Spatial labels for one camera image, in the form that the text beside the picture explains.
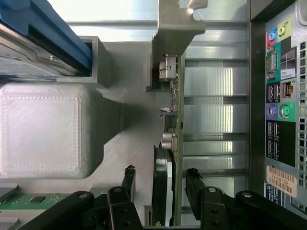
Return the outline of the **orange barcode sticker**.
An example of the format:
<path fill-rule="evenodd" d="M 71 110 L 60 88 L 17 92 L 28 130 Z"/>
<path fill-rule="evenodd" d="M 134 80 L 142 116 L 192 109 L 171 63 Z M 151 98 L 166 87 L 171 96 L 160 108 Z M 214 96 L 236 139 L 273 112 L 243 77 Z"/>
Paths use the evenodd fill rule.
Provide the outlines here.
<path fill-rule="evenodd" d="M 273 166 L 266 166 L 266 181 L 287 195 L 297 197 L 297 179 L 293 175 Z"/>

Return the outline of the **green RAM stick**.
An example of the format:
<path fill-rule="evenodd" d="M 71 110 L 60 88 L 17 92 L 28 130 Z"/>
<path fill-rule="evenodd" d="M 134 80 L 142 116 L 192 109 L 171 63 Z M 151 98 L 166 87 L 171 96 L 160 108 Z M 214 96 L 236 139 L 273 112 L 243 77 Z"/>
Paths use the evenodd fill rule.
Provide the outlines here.
<path fill-rule="evenodd" d="M 0 202 L 0 211 L 46 210 L 68 197 L 69 194 L 16 193 Z"/>

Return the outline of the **black open PC case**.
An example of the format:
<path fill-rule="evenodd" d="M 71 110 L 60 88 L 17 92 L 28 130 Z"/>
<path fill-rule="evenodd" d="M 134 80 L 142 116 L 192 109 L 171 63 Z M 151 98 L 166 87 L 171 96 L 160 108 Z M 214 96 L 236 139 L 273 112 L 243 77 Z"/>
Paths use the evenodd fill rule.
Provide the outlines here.
<path fill-rule="evenodd" d="M 250 0 L 249 191 L 307 220 L 307 0 Z M 281 41 L 296 46 L 296 77 L 280 79 Z M 297 197 L 266 181 L 266 166 L 297 179 Z"/>

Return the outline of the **grey plastic parts rack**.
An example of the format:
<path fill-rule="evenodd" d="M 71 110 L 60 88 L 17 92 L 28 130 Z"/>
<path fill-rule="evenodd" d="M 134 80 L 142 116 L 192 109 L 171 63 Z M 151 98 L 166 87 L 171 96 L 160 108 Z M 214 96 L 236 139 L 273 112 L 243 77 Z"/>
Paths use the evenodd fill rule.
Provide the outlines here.
<path fill-rule="evenodd" d="M 167 92 L 146 91 L 150 43 L 84 36 L 89 77 L 0 82 L 0 202 L 16 193 L 95 197 L 135 167 L 132 201 L 151 220 L 154 148 Z M 0 211 L 0 230 L 18 230 L 46 210 Z"/>

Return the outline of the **dark Windows sticker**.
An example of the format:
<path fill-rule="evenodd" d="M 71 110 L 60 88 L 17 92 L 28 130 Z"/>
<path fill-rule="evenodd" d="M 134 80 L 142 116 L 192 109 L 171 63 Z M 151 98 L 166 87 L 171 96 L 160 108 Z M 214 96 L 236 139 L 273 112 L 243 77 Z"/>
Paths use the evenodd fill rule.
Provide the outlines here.
<path fill-rule="evenodd" d="M 281 41 L 280 79 L 296 77 L 296 46 L 291 47 L 291 38 Z"/>

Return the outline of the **hard disk in blue caddy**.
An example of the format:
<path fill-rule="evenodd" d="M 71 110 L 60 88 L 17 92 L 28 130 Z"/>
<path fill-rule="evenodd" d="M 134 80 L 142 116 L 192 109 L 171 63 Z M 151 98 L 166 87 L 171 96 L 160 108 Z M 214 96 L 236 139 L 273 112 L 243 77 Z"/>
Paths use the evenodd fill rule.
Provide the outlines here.
<path fill-rule="evenodd" d="M 0 0 L 0 78 L 89 77 L 92 48 L 48 0 Z"/>

